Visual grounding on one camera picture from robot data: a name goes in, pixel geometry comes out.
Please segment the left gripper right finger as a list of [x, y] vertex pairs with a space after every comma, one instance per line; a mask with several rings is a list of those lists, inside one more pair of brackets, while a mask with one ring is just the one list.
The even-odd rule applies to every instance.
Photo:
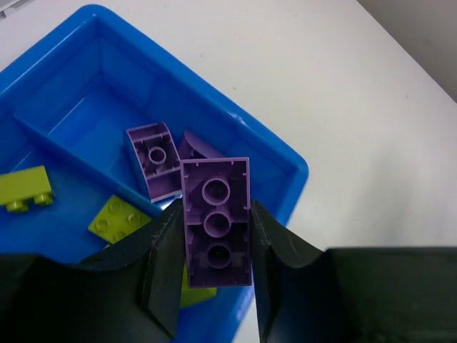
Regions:
[[455, 247], [317, 249], [251, 203], [262, 342], [454, 342]]

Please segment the small lime lego brick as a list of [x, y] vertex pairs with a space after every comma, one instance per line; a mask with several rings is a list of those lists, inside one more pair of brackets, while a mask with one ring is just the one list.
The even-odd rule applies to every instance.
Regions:
[[148, 224], [152, 218], [116, 195], [90, 223], [88, 230], [109, 244], [115, 244]]

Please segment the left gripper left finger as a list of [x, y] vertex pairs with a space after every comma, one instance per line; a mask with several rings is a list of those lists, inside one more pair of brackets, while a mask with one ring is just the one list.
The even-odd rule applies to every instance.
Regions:
[[183, 203], [77, 264], [1, 255], [3, 342], [169, 342], [184, 270]]

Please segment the purple butterfly lego brick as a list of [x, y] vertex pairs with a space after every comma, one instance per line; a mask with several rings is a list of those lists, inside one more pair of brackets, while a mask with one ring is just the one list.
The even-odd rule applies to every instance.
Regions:
[[184, 131], [178, 147], [180, 160], [224, 158], [224, 155], [189, 130]]

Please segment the lime two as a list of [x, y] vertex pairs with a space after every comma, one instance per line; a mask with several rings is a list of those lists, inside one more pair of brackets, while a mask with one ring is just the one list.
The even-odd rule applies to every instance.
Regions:
[[29, 203], [53, 204], [53, 191], [45, 166], [13, 171], [1, 175], [1, 206], [8, 212], [22, 213]]

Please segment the purple paw lego brick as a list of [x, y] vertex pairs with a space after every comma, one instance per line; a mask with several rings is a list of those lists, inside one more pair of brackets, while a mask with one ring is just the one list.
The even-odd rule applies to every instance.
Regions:
[[181, 192], [180, 158], [165, 123], [127, 129], [124, 143], [140, 193], [150, 202]]

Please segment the lime sloped lego brick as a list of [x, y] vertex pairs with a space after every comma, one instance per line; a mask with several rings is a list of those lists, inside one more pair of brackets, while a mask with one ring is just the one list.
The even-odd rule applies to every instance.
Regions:
[[217, 288], [190, 288], [188, 281], [187, 266], [184, 264], [183, 278], [181, 284], [180, 309], [191, 307], [195, 304], [205, 302], [217, 295]]

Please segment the purple curved lego brick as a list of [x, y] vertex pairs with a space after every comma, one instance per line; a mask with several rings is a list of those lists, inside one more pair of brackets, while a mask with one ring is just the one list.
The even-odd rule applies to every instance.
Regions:
[[183, 159], [181, 189], [189, 286], [251, 285], [249, 159]]

